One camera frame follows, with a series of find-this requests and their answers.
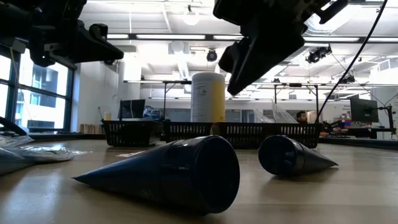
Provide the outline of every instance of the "cone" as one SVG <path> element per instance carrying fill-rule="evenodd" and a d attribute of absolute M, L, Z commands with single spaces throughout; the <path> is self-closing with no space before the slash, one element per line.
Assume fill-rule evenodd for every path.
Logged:
<path fill-rule="evenodd" d="M 299 175 L 338 166 L 317 151 L 285 136 L 271 136 L 259 149 L 261 166 L 274 175 Z"/>
<path fill-rule="evenodd" d="M 235 151 L 219 136 L 171 142 L 74 177 L 200 214 L 225 211 L 238 192 L 239 178 Z"/>

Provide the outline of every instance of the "desk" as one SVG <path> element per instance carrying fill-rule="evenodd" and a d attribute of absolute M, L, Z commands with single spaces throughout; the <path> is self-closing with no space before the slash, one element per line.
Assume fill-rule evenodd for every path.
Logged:
<path fill-rule="evenodd" d="M 225 212 L 198 217 L 137 202 L 71 177 L 137 152 L 109 148 L 104 140 L 55 144 L 93 153 L 74 161 L 32 166 L 0 177 L 0 223 L 397 223 L 398 154 L 381 149 L 320 144 L 340 164 L 289 180 L 268 174 L 257 151 L 237 151 L 241 184 Z"/>
<path fill-rule="evenodd" d="M 391 132 L 389 128 L 349 128 L 347 135 L 377 139 L 378 132 Z"/>

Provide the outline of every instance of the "man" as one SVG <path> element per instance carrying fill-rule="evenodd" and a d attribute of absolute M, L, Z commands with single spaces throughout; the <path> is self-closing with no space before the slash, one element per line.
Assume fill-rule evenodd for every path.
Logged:
<path fill-rule="evenodd" d="M 304 111 L 300 111 L 296 114 L 296 120 L 300 124 L 307 124 L 307 114 Z"/>

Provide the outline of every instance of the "plastic basket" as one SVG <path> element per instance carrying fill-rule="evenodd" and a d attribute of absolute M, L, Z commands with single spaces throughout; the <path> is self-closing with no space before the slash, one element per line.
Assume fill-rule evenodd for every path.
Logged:
<path fill-rule="evenodd" d="M 294 139 L 310 149 L 318 145 L 322 124 L 280 124 L 275 123 L 274 134 Z"/>
<path fill-rule="evenodd" d="M 115 147 L 148 147 L 160 141 L 163 124 L 157 121 L 103 121 L 106 142 Z"/>
<path fill-rule="evenodd" d="M 322 124 L 215 123 L 213 134 L 231 143 L 235 149 L 258 149 L 270 135 L 286 135 L 309 148 L 318 144 Z"/>
<path fill-rule="evenodd" d="M 235 149 L 257 149 L 269 135 L 273 124 L 215 123 L 213 134 L 225 138 Z"/>
<path fill-rule="evenodd" d="M 167 121 L 164 123 L 165 140 L 166 142 L 172 142 L 180 139 L 208 136 L 210 135 L 212 124 Z"/>

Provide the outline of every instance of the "robotic arm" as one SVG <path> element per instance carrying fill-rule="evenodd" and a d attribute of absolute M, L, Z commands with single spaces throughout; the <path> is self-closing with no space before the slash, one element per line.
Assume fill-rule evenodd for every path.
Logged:
<path fill-rule="evenodd" d="M 238 94 L 304 45 L 304 22 L 317 14 L 321 24 L 348 0 L 218 0 L 213 14 L 241 27 L 242 40 L 226 48 L 219 66 L 231 73 L 228 92 Z"/>
<path fill-rule="evenodd" d="M 86 0 L 0 0 L 0 45 L 21 53 L 41 67 L 116 60 L 123 52 L 106 41 L 108 27 L 86 30 L 78 20 Z"/>

